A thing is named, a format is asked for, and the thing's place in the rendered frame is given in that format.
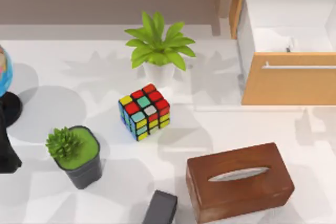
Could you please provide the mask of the colourful puzzle cube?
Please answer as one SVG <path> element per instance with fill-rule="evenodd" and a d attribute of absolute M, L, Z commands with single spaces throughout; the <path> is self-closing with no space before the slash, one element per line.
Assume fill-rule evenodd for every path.
<path fill-rule="evenodd" d="M 136 141 L 141 141 L 170 124 L 169 102 L 152 83 L 118 100 L 122 123 Z"/>

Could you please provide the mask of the leafy plant in white pot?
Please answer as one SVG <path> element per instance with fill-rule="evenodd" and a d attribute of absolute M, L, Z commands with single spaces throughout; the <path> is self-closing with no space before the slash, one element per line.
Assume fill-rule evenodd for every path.
<path fill-rule="evenodd" d="M 184 56 L 195 58 L 191 44 L 195 40 L 186 37 L 182 28 L 184 22 L 175 22 L 165 28 L 165 20 L 160 12 L 152 16 L 141 12 L 142 26 L 127 28 L 124 31 L 132 36 L 126 46 L 133 47 L 131 67 L 142 66 L 148 79 L 159 87 L 167 86 L 177 69 L 186 71 Z"/>

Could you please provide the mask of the brown wooden tissue box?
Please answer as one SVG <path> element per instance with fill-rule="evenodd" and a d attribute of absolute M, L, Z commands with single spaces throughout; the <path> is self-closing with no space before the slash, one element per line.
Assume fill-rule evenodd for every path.
<path fill-rule="evenodd" d="M 275 143 L 189 158 L 186 184 L 197 224 L 283 206 L 295 189 Z"/>

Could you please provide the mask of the green plant in grey pot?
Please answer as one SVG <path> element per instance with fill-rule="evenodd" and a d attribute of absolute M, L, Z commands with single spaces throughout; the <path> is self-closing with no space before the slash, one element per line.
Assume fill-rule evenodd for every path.
<path fill-rule="evenodd" d="M 101 178 L 100 143 L 88 127 L 55 128 L 45 145 L 77 189 L 85 189 Z"/>

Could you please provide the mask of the dark grey flat box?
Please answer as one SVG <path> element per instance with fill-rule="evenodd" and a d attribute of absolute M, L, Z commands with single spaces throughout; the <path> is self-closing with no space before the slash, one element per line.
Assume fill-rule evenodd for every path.
<path fill-rule="evenodd" d="M 151 198 L 142 224 L 172 224 L 177 209 L 176 195 L 156 190 Z"/>

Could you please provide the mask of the pale wooden drawer front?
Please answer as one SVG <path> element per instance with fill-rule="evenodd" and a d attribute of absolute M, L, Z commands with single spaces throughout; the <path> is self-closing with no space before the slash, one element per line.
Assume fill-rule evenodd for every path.
<path fill-rule="evenodd" d="M 270 65 L 336 65 L 336 52 L 256 52 L 243 105 L 336 105 L 334 69 L 262 69 Z"/>

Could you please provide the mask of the open drawer with grey inside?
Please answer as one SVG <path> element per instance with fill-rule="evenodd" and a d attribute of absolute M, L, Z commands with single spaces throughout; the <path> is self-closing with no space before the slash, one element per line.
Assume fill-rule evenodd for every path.
<path fill-rule="evenodd" d="M 243 0 L 237 41 L 244 78 L 256 52 L 336 52 L 336 0 Z"/>

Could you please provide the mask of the blue globe on black stand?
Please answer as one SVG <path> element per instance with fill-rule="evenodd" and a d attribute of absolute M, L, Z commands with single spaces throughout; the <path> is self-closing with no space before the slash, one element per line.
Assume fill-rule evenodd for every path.
<path fill-rule="evenodd" d="M 8 52 L 0 45 L 0 111 L 6 127 L 13 125 L 20 117 L 23 103 L 18 95 L 9 91 L 13 80 L 13 64 Z"/>

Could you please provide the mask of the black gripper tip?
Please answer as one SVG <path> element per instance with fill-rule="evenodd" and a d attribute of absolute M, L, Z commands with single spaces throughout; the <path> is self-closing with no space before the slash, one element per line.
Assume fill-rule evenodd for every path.
<path fill-rule="evenodd" d="M 5 115 L 0 106 L 0 174 L 15 173 L 21 166 L 22 161 L 9 141 Z"/>

